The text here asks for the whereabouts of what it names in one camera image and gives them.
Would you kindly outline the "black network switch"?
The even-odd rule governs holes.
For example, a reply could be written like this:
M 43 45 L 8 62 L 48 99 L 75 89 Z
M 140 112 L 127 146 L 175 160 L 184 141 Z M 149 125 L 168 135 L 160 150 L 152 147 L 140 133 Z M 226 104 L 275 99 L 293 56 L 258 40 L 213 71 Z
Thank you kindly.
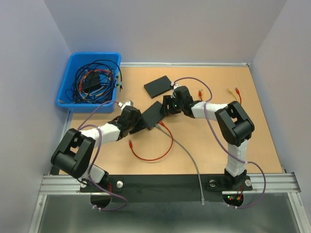
M 165 116 L 161 112 L 162 104 L 159 101 L 154 102 L 146 111 L 142 114 L 145 127 L 151 130 L 158 122 L 160 122 Z
M 144 85 L 144 89 L 150 96 L 155 98 L 172 89 L 171 80 L 165 75 Z

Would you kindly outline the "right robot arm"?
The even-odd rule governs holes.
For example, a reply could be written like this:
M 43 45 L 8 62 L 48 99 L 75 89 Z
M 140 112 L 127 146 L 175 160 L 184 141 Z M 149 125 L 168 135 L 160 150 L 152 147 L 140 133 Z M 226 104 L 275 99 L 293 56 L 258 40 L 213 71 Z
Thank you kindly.
M 164 116 L 183 113 L 191 118 L 205 118 L 228 155 L 224 186 L 235 189 L 242 183 L 247 175 L 246 149 L 255 126 L 239 102 L 213 104 L 194 100 L 187 87 L 178 86 L 171 95 L 163 96 L 160 112 Z

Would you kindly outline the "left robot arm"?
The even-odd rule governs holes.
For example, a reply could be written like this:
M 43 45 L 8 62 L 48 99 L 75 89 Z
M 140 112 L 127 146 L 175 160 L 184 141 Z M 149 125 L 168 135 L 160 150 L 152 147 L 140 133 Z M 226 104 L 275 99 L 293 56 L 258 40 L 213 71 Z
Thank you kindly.
M 95 165 L 101 146 L 117 142 L 145 128 L 139 109 L 126 105 L 121 114 L 102 126 L 83 123 L 66 131 L 51 157 L 51 164 L 80 184 L 81 192 L 122 192 L 122 182 L 113 184 L 108 172 Z

